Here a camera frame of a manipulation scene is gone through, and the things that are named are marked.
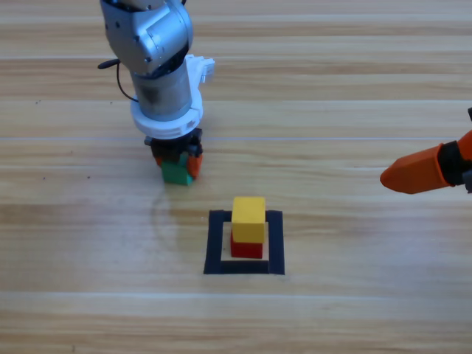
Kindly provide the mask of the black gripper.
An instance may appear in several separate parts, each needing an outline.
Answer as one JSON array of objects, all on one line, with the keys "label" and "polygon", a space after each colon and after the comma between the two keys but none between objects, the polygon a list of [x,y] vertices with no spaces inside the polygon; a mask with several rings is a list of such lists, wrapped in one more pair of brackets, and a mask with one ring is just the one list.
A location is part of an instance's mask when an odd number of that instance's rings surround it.
[{"label": "black gripper", "polygon": [[[468,116],[472,122],[472,107]],[[459,140],[397,159],[383,171],[380,182],[410,195],[460,185],[471,193],[471,132]]]},{"label": "black gripper", "polygon": [[156,139],[146,136],[144,143],[150,147],[154,159],[159,167],[162,161],[178,162],[182,153],[187,157],[187,173],[197,179],[203,161],[201,144],[202,130],[195,128],[191,132],[175,139]]}]

